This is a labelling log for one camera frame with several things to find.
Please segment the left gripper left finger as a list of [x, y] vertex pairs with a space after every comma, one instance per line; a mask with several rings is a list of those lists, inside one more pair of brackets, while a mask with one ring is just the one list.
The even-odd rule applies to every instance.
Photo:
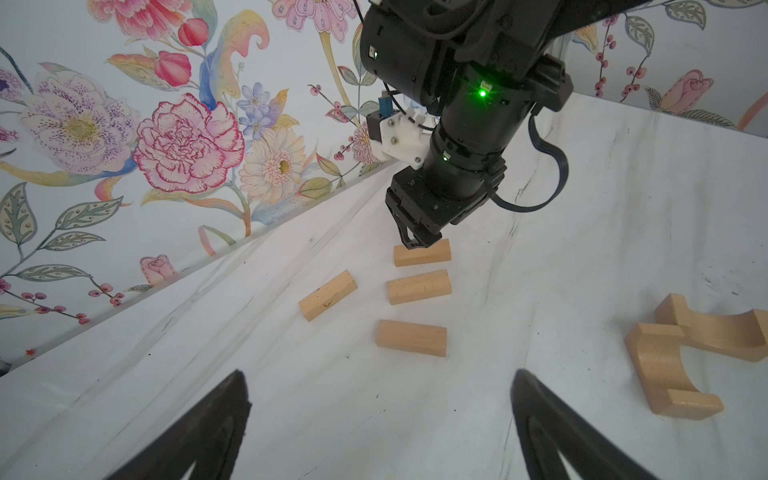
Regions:
[[233, 371], [112, 479], [229, 479], [250, 414], [246, 378]]

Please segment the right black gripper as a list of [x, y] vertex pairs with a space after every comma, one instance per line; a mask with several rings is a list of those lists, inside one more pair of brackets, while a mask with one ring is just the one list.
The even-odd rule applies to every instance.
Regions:
[[420, 170], [407, 167], [392, 178], [385, 204], [406, 249], [430, 248], [441, 230], [457, 225], [483, 204], [504, 178], [506, 165], [495, 161], [470, 170], [466, 165], [434, 161]]

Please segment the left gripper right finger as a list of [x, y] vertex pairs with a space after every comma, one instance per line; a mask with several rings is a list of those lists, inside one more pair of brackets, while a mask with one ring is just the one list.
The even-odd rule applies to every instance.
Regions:
[[522, 454], [531, 479], [652, 479], [530, 371], [519, 369], [510, 390]]

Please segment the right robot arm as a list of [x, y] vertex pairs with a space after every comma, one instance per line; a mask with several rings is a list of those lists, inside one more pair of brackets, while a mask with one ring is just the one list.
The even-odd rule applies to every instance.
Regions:
[[359, 56], [382, 81], [366, 117], [372, 150], [404, 168], [385, 203], [408, 249], [428, 248], [442, 229], [501, 199], [504, 151], [521, 126], [552, 157], [558, 181], [566, 155], [539, 135], [535, 118], [557, 112], [573, 91], [557, 38], [631, 8], [628, 1], [374, 1], [362, 21]]

